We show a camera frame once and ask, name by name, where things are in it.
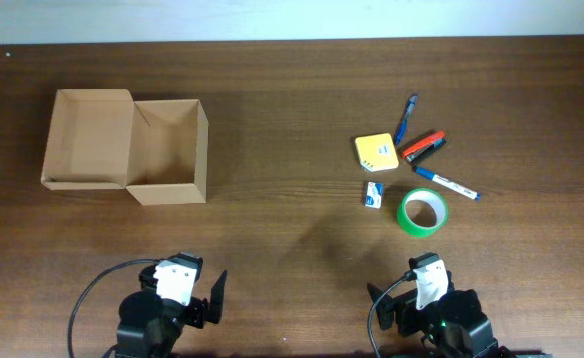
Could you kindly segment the green tape roll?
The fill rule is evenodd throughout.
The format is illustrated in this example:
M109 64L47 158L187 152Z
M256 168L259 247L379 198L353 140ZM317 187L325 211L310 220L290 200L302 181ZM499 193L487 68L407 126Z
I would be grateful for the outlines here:
M407 213L407 205L420 201L433 209L435 224L423 226L417 224ZM436 191L428 188L417 188L407 193L396 212L399 226L409 235L417 238L426 238L445 226L449 216L449 209L444 198Z

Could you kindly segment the yellow sticky note pad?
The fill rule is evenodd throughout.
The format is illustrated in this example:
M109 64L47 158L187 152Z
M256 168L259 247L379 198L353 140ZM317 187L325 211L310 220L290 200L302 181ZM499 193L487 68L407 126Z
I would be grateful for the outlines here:
M399 166L393 138L389 133L357 137L354 144L361 166L369 172L392 170Z

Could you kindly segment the brown cardboard box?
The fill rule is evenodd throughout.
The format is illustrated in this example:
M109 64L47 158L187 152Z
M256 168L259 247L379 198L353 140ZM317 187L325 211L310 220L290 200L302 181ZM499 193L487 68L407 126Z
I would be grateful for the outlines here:
M203 203L208 129L197 99L60 89L41 182L50 190L126 190L145 206Z

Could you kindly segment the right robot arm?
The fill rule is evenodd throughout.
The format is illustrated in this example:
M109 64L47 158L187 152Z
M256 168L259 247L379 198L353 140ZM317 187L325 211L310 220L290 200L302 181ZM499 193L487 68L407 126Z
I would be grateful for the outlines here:
M489 318L483 313L477 293L456 290L452 273L438 254L426 252L409 258L409 270L382 290L367 285L372 305L367 334L374 354L380 349L373 322L381 330L396 327L408 337L420 332L421 344L430 357L523 358L544 357L541 351L511 350L495 338Z

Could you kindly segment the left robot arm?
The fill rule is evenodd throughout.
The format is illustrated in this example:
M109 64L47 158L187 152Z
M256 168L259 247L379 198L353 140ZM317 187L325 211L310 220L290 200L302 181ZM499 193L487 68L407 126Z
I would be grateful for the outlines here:
M221 273L209 298L199 299L193 290L202 267L201 257L181 252L141 271L140 291L119 307L117 357L170 357L186 327L221 321L228 274Z

